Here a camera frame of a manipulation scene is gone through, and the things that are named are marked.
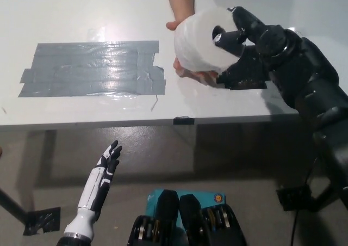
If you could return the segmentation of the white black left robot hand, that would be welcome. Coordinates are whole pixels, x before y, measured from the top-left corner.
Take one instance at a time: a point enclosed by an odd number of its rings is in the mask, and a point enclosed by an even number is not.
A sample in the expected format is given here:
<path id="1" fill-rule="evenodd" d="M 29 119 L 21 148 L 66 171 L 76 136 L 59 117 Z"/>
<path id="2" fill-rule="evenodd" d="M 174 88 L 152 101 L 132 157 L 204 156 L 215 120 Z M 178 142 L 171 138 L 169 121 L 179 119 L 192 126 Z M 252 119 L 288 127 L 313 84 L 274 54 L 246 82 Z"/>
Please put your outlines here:
<path id="1" fill-rule="evenodd" d="M 101 155 L 92 169 L 78 203 L 78 208 L 85 208 L 94 213 L 94 221 L 98 221 L 101 210 L 116 170 L 122 146 L 115 140 Z"/>

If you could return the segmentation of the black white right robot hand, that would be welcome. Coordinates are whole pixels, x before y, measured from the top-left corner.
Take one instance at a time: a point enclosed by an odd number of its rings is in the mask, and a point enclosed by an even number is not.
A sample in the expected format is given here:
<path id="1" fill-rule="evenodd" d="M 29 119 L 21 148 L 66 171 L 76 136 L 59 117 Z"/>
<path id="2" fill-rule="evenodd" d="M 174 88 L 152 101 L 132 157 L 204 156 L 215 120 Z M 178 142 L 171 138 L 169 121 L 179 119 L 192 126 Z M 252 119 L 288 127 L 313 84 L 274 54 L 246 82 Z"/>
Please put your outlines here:
<path id="1" fill-rule="evenodd" d="M 213 44 L 228 54 L 230 64 L 227 67 L 237 64 L 246 50 L 253 49 L 262 67 L 273 69 L 272 61 L 283 45 L 283 28 L 265 24 L 243 7 L 234 7 L 228 11 L 235 28 L 226 30 L 217 25 L 212 32 Z"/>

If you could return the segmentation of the person's bare hand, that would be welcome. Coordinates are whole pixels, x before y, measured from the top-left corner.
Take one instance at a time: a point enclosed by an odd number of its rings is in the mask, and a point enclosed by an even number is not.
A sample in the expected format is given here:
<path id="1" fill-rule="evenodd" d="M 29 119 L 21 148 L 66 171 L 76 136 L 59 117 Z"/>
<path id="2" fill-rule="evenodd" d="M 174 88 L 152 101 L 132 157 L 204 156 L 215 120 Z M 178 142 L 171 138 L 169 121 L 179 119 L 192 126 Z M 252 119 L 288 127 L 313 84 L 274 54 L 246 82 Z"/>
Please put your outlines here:
<path id="1" fill-rule="evenodd" d="M 179 26 L 179 24 L 182 23 L 185 19 L 179 19 L 179 20 L 167 22 L 166 27 L 170 31 L 175 31 L 176 28 Z M 203 71 L 203 72 L 189 71 L 181 66 L 177 57 L 174 59 L 173 68 L 175 69 L 176 74 L 180 78 L 190 78 L 195 81 L 198 81 L 199 83 L 203 85 L 210 85 L 212 87 L 216 86 L 216 79 L 218 77 L 218 73 L 215 71 Z"/>

